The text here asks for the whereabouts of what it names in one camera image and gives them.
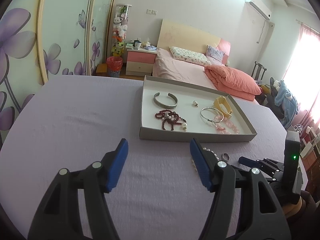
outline metal screw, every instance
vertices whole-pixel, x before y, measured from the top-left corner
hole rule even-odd
[[[251,172],[257,175],[260,173],[260,170],[258,168],[252,168]]]
[[[100,168],[101,166],[102,166],[101,162],[92,163],[92,167],[94,167],[95,169]]]
[[[225,162],[223,162],[223,161],[219,161],[219,162],[218,162],[218,166],[219,166],[220,168],[225,168],[225,167],[227,166],[227,164],[226,164]]]
[[[60,175],[66,175],[68,173],[68,170],[67,169],[61,169],[60,171],[59,171],[59,174]]]

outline metal ring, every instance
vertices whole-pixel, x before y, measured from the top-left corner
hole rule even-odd
[[[230,160],[229,154],[223,153],[223,154],[222,154],[222,159],[223,159],[225,162],[228,162],[228,161]]]
[[[171,94],[171,93],[168,93],[168,96],[171,97],[171,98],[176,102],[176,104],[173,105],[173,106],[168,106],[168,105],[165,105],[165,104],[163,104],[163,103],[160,103],[160,102],[156,99],[156,97],[159,96],[159,95],[160,95],[160,92],[155,93],[155,95],[154,95],[154,97],[153,97],[153,101],[154,101],[158,106],[160,106],[160,107],[162,107],[162,108],[165,108],[165,109],[175,109],[175,108],[177,107],[178,99],[177,99],[177,97],[176,97],[175,95],[173,95],[173,94]]]
[[[219,109],[214,108],[214,107],[205,107],[204,109],[202,109],[202,110],[200,111],[200,115],[201,115],[204,119],[206,119],[208,122],[216,122],[216,121],[211,120],[211,119],[209,119],[209,118],[206,118],[206,117],[204,117],[204,116],[202,115],[202,111],[205,110],[205,109],[214,109],[214,110],[217,110],[218,112],[220,112],[220,114],[221,114],[221,116],[222,116],[222,119],[221,119],[220,121],[218,121],[218,122],[222,122],[222,121],[223,121],[224,116],[223,116],[223,113],[222,113]]]

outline silver bangle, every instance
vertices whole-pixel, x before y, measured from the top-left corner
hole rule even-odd
[[[204,119],[206,119],[208,122],[216,122],[216,121],[211,120],[211,119],[209,119],[209,118],[206,118],[206,117],[204,117],[204,116],[202,115],[202,111],[203,111],[203,110],[206,110],[206,109],[214,109],[214,110],[217,110],[218,112],[220,112],[220,115],[222,116],[222,119],[221,119],[220,121],[218,121],[218,122],[222,122],[222,121],[223,121],[224,116],[223,116],[223,113],[222,113],[220,110],[218,110],[217,108],[214,108],[214,107],[205,107],[204,109],[202,109],[202,110],[200,111],[200,115],[201,115]]]
[[[178,99],[177,99],[177,97],[176,97],[175,95],[173,95],[173,94],[171,94],[171,93],[168,93],[168,96],[171,97],[171,98],[176,102],[176,104],[173,105],[173,106],[168,106],[168,105],[165,105],[165,104],[163,104],[163,103],[160,103],[160,102],[156,99],[156,97],[159,96],[159,95],[160,95],[160,92],[155,93],[155,95],[154,95],[154,97],[153,97],[153,101],[154,101],[158,106],[160,106],[160,107],[162,107],[162,108],[165,108],[165,109],[175,109],[175,108],[177,107]]]

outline yellow watch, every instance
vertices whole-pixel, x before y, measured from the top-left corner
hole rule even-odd
[[[223,116],[227,119],[229,119],[232,115],[232,109],[229,105],[229,103],[227,102],[227,99],[224,96],[219,96],[217,97],[217,99],[214,101],[213,103],[214,107],[217,108],[219,111],[221,111],[223,113]],[[220,105],[223,105],[227,112],[223,111],[223,109],[221,108]]]

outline blue clothing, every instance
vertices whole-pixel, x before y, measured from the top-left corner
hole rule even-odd
[[[280,90],[275,97],[275,105],[280,106],[284,110],[284,118],[280,120],[283,127],[287,130],[296,114],[298,114],[298,103],[296,98],[292,95],[292,100],[285,97],[287,93],[290,93],[289,89],[285,85],[284,81],[280,81]]]

